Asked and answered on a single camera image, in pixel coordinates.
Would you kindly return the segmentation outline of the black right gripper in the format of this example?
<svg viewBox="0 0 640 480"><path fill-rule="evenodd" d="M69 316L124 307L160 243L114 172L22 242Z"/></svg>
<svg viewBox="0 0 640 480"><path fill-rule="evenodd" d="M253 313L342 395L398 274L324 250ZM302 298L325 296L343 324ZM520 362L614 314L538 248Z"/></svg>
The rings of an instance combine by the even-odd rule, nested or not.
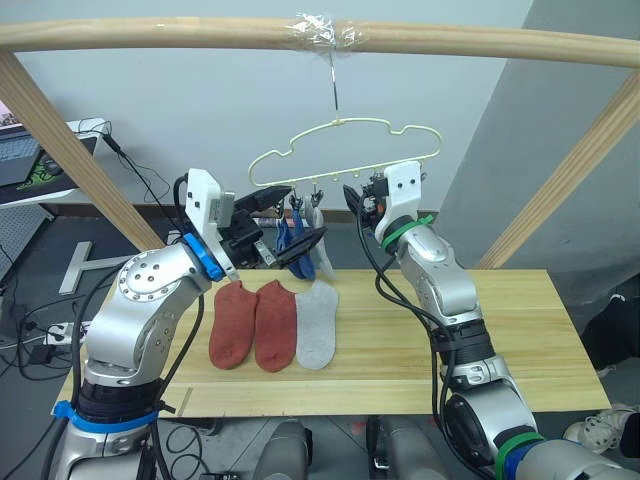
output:
<svg viewBox="0 0 640 480"><path fill-rule="evenodd" d="M371 176L369 183L362 186L362 195L352 186L344 184L343 195L351 213L360 217L361 225L374 230L386 211L388 181L383 175Z"/></svg>

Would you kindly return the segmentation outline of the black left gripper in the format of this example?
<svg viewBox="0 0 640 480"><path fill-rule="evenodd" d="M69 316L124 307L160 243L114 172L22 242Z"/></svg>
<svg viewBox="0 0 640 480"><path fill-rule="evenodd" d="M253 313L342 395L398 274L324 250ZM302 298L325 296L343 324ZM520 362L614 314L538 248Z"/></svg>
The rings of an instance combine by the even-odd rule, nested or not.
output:
<svg viewBox="0 0 640 480"><path fill-rule="evenodd" d="M234 201L230 224L219 232L222 236L222 248L236 268L252 269L262 263L255 243L262 239L263 231L251 214L275 207L290 192L290 186L275 185ZM288 266L308 254L323 239L326 231L326 227L311 229L295 239L276 255L276 265Z"/></svg>

